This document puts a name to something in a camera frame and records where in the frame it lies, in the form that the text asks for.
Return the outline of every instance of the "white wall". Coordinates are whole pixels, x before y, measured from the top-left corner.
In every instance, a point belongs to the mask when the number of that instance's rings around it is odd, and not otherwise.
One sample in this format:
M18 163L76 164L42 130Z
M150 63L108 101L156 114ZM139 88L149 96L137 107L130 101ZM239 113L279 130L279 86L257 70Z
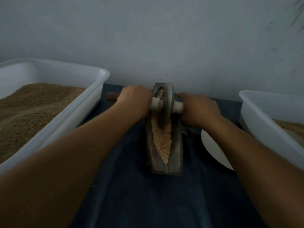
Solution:
M0 61L106 68L112 84L172 81L238 99L304 95L304 0L0 0Z

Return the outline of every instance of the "hand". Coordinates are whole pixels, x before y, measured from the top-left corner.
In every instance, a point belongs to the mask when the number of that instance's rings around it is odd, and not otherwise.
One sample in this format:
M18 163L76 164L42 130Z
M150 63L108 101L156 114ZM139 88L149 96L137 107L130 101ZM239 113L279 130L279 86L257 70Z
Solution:
M191 95L178 93L177 96L183 99L184 112L182 121L192 127L208 129L214 120L221 117L217 103L210 98L202 95Z
M124 110L130 110L137 120L144 119L148 115L152 102L152 91L141 85L124 87L116 104L123 105Z

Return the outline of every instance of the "white plastic tub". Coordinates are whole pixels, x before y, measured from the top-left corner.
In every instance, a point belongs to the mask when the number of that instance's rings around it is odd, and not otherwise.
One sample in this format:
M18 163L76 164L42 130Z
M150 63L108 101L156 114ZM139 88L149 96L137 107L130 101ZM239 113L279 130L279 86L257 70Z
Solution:
M43 59L16 59L0 63L0 99L26 84L48 83L87 88L15 155L0 165L0 175L25 157L77 127L101 98L109 71L92 66Z
M243 90L240 124L261 143L304 170L304 149L272 119L304 124L304 97Z

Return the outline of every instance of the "metal disc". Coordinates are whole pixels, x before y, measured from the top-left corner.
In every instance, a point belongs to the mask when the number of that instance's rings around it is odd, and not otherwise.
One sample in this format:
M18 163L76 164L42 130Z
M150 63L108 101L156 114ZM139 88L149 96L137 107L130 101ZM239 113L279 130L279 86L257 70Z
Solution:
M172 108L173 108L173 84L172 82L168 82L165 86L164 86L164 93L162 96L162 100L164 101L164 106L162 111L159 114L159 126L163 129L165 128L165 126L167 125L171 112L172 112Z

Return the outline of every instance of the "person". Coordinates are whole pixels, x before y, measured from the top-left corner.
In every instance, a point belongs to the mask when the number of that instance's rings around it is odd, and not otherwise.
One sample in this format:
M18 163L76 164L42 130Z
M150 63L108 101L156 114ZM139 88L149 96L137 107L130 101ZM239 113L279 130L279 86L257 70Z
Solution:
M221 147L269 227L304 227L304 172L220 114L206 96L179 93L182 121L205 130ZM0 177L0 224L66 227L111 148L149 111L152 91L123 88L107 111Z

